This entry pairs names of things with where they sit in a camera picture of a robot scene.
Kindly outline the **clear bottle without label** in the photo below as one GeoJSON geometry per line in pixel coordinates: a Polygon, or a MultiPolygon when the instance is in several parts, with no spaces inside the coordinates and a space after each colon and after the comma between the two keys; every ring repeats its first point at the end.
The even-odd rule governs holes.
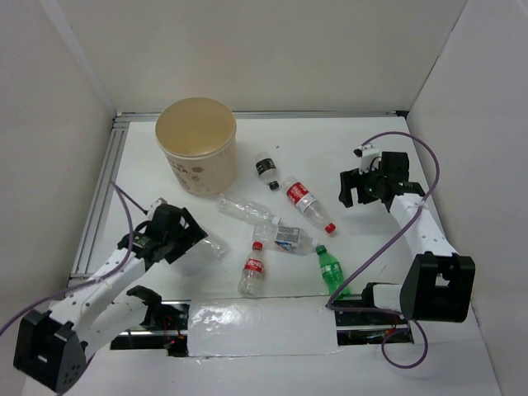
{"type": "Polygon", "coordinates": [[[207,262],[220,264],[229,253],[230,247],[223,241],[205,238],[193,247],[193,251],[207,262]]]}

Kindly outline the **large red label bottle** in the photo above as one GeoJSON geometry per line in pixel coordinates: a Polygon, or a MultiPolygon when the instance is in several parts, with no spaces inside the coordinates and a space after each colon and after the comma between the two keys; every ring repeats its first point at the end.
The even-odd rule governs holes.
{"type": "Polygon", "coordinates": [[[295,177],[288,177],[281,188],[286,198],[296,207],[303,217],[316,229],[326,235],[334,235],[337,226],[330,214],[311,191],[295,177]]]}

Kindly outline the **small red label cola bottle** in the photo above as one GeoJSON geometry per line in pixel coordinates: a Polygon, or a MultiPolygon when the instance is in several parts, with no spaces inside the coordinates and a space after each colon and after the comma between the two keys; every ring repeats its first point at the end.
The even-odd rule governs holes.
{"type": "Polygon", "coordinates": [[[244,298],[260,297],[264,278],[263,244],[256,241],[252,243],[252,250],[244,262],[238,293],[244,298]]]}

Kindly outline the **clear bottle white blue label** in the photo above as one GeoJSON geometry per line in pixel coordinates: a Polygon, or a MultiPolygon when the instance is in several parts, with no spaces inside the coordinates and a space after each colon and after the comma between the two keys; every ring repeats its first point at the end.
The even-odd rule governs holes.
{"type": "Polygon", "coordinates": [[[277,224],[262,223],[254,226],[253,241],[259,242],[267,250],[308,255],[315,252],[318,242],[303,229],[277,224]]]}

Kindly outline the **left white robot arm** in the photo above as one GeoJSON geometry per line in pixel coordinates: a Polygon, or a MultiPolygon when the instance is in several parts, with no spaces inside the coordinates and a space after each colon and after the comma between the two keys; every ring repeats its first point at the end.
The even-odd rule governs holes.
{"type": "Polygon", "coordinates": [[[65,394],[95,354],[122,332],[163,328],[173,309],[137,282],[157,263],[175,262],[207,236],[187,209],[158,205],[86,283],[61,293],[46,311],[30,309],[22,316],[14,368],[65,394]]]}

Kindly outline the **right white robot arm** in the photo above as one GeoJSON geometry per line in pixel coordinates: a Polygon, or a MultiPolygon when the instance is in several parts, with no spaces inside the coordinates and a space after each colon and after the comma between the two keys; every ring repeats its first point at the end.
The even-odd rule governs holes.
{"type": "Polygon", "coordinates": [[[469,312],[475,264],[447,241],[425,203],[422,186],[409,179],[404,152],[381,152],[368,144],[354,151],[359,167],[342,172],[339,200],[381,202],[398,223],[413,257],[400,285],[369,283],[362,292],[361,317],[379,323],[389,311],[407,320],[462,323],[469,312]]]}

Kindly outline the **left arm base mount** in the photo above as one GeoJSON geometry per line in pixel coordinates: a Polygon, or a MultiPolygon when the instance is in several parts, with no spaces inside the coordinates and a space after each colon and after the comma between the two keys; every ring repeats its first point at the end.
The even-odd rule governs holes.
{"type": "Polygon", "coordinates": [[[137,325],[120,333],[110,344],[112,351],[163,351],[171,357],[187,357],[190,300],[166,300],[154,324],[137,325]]]}

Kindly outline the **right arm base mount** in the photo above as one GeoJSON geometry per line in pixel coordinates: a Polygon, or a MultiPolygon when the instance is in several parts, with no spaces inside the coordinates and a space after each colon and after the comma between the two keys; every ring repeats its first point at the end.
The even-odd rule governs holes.
{"type": "Polygon", "coordinates": [[[340,310],[334,315],[340,347],[380,345],[390,334],[392,337],[388,343],[413,343],[408,322],[394,314],[340,310]]]}

